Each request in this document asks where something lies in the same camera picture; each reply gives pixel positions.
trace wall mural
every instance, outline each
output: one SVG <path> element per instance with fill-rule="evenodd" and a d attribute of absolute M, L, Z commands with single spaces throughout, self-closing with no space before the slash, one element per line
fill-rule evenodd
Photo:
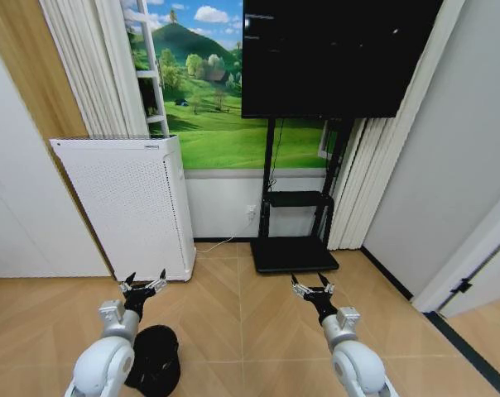
<path fill-rule="evenodd" d="M 184 167 L 262 168 L 267 121 L 241 118 L 243 3 L 168 1 L 147 0 L 147 6 L 161 64 L 167 122 L 170 133 L 180 137 Z M 137 12 L 136 0 L 122 0 L 122 6 L 126 19 Z M 136 69 L 149 69 L 141 26 L 126 23 Z M 138 81 L 147 115 L 156 114 L 151 80 Z M 276 142 L 280 125 L 281 120 L 276 121 Z M 276 167 L 324 167 L 325 160 L 318 157 L 322 129 L 322 121 L 286 119 Z M 151 125 L 150 131 L 160 135 L 159 124 Z"/>

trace mountain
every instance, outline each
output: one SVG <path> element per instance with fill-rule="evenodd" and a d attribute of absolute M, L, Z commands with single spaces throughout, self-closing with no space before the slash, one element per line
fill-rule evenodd
<path fill-rule="evenodd" d="M 169 23 L 156 29 L 152 32 L 152 40 L 157 56 L 160 56 L 162 50 L 169 48 L 176 60 L 183 65 L 189 54 L 197 54 L 203 59 L 216 54 L 224 59 L 227 66 L 232 65 L 236 60 L 235 56 L 217 41 L 198 35 L 178 23 Z"/>

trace white door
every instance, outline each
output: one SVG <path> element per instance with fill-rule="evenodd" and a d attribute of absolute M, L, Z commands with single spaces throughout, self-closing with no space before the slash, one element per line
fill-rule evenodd
<path fill-rule="evenodd" d="M 484 262 L 469 283 L 472 286 L 466 292 L 457 292 L 440 310 L 444 316 L 453 317 L 500 299 L 500 248 Z"/>
<path fill-rule="evenodd" d="M 22 274 L 22 266 L 43 271 L 47 261 L 0 199 L 0 277 Z"/>
<path fill-rule="evenodd" d="M 108 275 L 0 59 L 0 277 Z"/>

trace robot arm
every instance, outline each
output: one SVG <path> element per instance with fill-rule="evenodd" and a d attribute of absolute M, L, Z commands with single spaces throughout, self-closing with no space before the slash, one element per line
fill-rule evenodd
<path fill-rule="evenodd" d="M 99 316 L 103 320 L 101 338 L 86 349 L 75 363 L 74 378 L 65 397 L 117 397 L 134 362 L 134 338 L 142 319 L 143 305 L 166 285 L 166 271 L 159 280 L 132 285 L 132 273 L 120 289 L 125 304 L 119 300 L 103 302 Z"/>
<path fill-rule="evenodd" d="M 324 287 L 306 287 L 292 275 L 292 289 L 304 300 L 311 302 L 319 314 L 320 325 L 332 353 L 334 371 L 349 397 L 398 397 L 387 378 L 384 364 L 376 352 L 357 341 L 355 328 L 360 314 L 355 308 L 337 309 L 331 303 L 332 285 L 318 274 Z"/>

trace tv stand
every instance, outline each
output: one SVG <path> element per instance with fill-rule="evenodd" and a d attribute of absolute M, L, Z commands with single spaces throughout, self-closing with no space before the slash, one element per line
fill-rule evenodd
<path fill-rule="evenodd" d="M 276 119 L 268 119 L 267 146 L 259 218 L 259 234 L 251 242 L 256 270 L 260 273 L 289 273 L 300 271 L 334 270 L 339 263 L 327 250 L 331 223 L 333 222 L 334 200 L 330 196 L 334 176 L 341 165 L 340 154 L 345 148 L 353 127 L 353 118 L 341 120 L 336 134 L 333 155 L 325 175 L 324 187 L 319 191 L 269 191 L 274 130 Z M 307 237 L 269 237 L 270 207 L 316 207 L 315 220 Z M 325 211 L 323 239 L 320 239 L 320 225 Z"/>

